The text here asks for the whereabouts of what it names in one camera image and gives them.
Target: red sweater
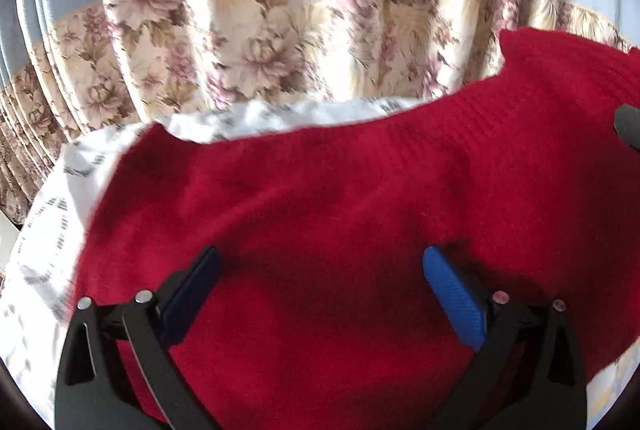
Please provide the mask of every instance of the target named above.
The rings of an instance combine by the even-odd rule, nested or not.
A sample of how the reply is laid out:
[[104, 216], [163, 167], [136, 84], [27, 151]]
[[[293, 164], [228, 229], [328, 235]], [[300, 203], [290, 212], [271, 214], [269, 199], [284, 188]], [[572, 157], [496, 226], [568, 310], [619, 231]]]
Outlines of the red sweater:
[[591, 378], [640, 334], [640, 153], [613, 129], [640, 54], [535, 30], [501, 46], [499, 76], [383, 120], [212, 145], [154, 126], [76, 297], [127, 301], [212, 243], [223, 277], [172, 356], [226, 430], [421, 429], [472, 357], [421, 270], [457, 241], [489, 288], [564, 299]]

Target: blue rubber pad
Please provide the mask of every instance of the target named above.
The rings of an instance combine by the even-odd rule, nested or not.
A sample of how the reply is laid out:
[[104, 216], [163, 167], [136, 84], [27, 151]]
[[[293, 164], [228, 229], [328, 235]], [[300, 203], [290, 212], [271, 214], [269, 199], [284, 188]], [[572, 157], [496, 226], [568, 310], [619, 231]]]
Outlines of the blue rubber pad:
[[440, 248], [425, 250], [422, 271], [460, 341], [478, 352], [486, 340], [484, 303], [474, 298]]

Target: floral curtain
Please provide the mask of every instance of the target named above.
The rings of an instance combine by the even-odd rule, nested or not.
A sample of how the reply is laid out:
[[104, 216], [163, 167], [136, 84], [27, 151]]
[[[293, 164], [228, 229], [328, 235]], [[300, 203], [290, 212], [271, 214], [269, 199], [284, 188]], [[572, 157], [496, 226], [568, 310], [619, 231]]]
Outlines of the floral curtain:
[[567, 0], [96, 0], [33, 43], [18, 22], [27, 63], [0, 94], [0, 209], [17, 223], [62, 144], [104, 125], [254, 99], [430, 101], [497, 73], [503, 28], [631, 46]]

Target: white bedsheet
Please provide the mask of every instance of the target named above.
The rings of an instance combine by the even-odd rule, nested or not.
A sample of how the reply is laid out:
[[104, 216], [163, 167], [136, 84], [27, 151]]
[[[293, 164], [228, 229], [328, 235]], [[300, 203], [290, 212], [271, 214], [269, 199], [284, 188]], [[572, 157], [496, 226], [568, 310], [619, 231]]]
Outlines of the white bedsheet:
[[[417, 105], [410, 99], [353, 100], [269, 106], [238, 104], [229, 111], [174, 115], [162, 121], [174, 136], [198, 143], [383, 117]], [[121, 154], [148, 128], [107, 127], [63, 148], [41, 188], [7, 265], [0, 298], [0, 356], [20, 389], [53, 427], [58, 360], [68, 323], [68, 298], [90, 214]], [[587, 388], [588, 428], [610, 408], [640, 362], [640, 339]]]

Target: silver screw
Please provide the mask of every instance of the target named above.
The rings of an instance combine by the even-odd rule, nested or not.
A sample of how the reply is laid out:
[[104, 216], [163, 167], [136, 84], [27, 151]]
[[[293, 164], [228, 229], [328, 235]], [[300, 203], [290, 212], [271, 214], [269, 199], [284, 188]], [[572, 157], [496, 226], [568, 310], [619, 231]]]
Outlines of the silver screw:
[[148, 289], [141, 289], [136, 293], [136, 302], [146, 304], [154, 297], [154, 294]]
[[563, 301], [563, 300], [561, 300], [561, 299], [559, 299], [559, 298], [556, 298], [556, 299], [553, 301], [553, 304], [551, 304], [551, 305], [552, 305], [552, 306], [554, 307], [554, 309], [555, 309], [556, 311], [558, 311], [559, 313], [561, 313], [562, 311], [564, 311], [564, 310], [566, 309], [566, 304], [564, 303], [564, 301]]
[[88, 296], [83, 296], [78, 300], [78, 309], [89, 309], [91, 307], [91, 299]]
[[504, 291], [496, 291], [493, 295], [491, 295], [491, 300], [500, 305], [505, 305], [509, 303], [509, 295]]

